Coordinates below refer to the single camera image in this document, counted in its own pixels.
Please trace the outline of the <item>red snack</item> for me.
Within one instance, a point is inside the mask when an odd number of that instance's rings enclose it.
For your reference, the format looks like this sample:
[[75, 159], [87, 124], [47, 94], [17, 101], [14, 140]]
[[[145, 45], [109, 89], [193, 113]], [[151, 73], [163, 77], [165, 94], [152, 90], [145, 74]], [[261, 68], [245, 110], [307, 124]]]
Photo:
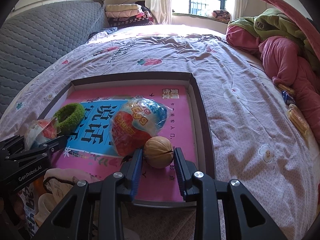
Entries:
[[57, 117], [35, 120], [24, 135], [24, 148], [31, 150], [55, 139], [59, 133], [60, 127]]
[[158, 135], [167, 122], [172, 108], [142, 96], [122, 104], [110, 120], [110, 140], [116, 153], [125, 157]]

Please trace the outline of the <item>cream mesh scrunchie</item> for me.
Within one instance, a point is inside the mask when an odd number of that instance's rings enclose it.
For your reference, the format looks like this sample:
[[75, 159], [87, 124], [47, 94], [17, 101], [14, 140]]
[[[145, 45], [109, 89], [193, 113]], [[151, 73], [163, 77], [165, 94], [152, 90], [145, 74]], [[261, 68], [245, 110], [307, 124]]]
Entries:
[[99, 181], [95, 176], [72, 168], [51, 168], [44, 175], [43, 187], [46, 193], [38, 200], [38, 212], [34, 216], [35, 222], [40, 227], [59, 202], [66, 196], [70, 189], [80, 180], [88, 183]]

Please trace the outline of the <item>tan walnut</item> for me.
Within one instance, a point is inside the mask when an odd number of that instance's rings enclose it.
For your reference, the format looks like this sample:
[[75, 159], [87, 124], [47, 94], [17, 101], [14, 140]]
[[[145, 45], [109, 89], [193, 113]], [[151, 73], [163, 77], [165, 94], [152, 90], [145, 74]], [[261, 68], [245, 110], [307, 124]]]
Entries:
[[161, 169], [172, 163], [174, 150], [169, 139], [156, 136], [145, 143], [143, 155], [151, 167]]

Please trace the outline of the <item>shallow grey cardboard tray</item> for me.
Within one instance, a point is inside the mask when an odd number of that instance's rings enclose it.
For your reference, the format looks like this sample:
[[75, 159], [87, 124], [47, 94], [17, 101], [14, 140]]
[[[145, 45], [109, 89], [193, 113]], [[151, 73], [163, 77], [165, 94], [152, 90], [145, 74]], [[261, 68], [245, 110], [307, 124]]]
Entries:
[[53, 163], [104, 179], [123, 156], [147, 140], [164, 137], [163, 151], [180, 148], [185, 159], [214, 176], [214, 150], [195, 77], [184, 72], [136, 72], [71, 81], [40, 114], [51, 118], [69, 103], [85, 116]]

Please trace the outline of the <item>pink strawberry print bedsheet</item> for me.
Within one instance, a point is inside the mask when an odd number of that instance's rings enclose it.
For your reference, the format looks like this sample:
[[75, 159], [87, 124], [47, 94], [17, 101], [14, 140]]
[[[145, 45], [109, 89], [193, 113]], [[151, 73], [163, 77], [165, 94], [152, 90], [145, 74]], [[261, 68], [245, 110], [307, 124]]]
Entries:
[[316, 218], [319, 146], [287, 117], [261, 63], [223, 35], [184, 25], [131, 27], [96, 35], [30, 81], [1, 118], [1, 138], [23, 134], [72, 80], [114, 73], [193, 74], [213, 139], [216, 176], [238, 178], [289, 239]]

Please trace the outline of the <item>yellow wrapped snack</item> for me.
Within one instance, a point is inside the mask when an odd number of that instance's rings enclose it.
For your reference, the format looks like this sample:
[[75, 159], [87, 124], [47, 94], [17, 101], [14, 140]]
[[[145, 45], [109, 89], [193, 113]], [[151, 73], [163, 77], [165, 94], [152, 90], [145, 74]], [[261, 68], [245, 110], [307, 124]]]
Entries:
[[296, 129], [298, 129], [300, 134], [303, 137], [307, 138], [310, 126], [296, 105], [294, 104], [289, 105], [287, 116], [289, 120], [294, 124]]

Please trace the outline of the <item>grey quilted headboard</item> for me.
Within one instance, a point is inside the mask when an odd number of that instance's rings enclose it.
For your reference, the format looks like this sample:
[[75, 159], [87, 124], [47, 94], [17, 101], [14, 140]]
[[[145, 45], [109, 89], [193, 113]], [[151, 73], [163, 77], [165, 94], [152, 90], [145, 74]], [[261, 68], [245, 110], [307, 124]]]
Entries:
[[1, 113], [33, 78], [107, 25], [104, 0], [31, 8], [1, 26]]

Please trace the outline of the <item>small blue snack packet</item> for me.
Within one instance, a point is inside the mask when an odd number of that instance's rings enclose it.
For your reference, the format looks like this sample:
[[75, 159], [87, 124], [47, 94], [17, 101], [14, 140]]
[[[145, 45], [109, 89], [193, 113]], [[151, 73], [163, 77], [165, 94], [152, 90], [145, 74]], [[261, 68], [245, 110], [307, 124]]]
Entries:
[[283, 91], [281, 92], [281, 95], [282, 95], [283, 100], [284, 100], [284, 102], [285, 102], [285, 104], [286, 104], [287, 106], [289, 106], [289, 105], [291, 105], [291, 104], [293, 104], [293, 105], [296, 104], [294, 98], [293, 98], [287, 91], [283, 90]]

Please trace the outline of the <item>dark clothing by headboard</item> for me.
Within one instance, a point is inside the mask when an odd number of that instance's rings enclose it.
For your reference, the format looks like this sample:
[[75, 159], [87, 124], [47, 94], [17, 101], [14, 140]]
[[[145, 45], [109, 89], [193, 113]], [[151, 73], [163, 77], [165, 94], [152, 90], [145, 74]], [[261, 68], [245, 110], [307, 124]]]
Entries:
[[110, 27], [110, 28], [101, 29], [100, 31], [90, 33], [88, 39], [92, 38], [94, 35], [97, 35], [97, 34], [110, 35], [110, 34], [115, 33], [116, 31], [118, 31], [117, 27]]

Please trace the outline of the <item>pink and green quilt pile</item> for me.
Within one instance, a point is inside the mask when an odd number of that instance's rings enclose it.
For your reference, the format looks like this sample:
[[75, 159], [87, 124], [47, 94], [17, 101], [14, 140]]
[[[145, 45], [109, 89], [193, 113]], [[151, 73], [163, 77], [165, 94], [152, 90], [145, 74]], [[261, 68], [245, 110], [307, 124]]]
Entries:
[[261, 0], [272, 5], [254, 17], [229, 22], [227, 42], [262, 62], [278, 86], [295, 91], [295, 101], [319, 139], [319, 32], [284, 0]]

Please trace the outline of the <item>stack of folded blankets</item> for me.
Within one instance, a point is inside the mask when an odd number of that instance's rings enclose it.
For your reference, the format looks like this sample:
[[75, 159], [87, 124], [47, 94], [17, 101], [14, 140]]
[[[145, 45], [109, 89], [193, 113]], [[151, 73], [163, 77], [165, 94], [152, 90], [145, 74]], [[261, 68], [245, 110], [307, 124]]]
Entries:
[[157, 24], [151, 11], [137, 3], [107, 5], [105, 15], [109, 26], [118, 29]]

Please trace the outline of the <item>floral cushion on windowsill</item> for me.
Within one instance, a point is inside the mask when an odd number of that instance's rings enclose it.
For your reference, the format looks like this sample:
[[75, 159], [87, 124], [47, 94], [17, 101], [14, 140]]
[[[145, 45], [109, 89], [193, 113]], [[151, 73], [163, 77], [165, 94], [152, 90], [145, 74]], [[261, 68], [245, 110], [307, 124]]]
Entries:
[[231, 14], [227, 10], [213, 10], [212, 18], [219, 22], [228, 23], [231, 20]]

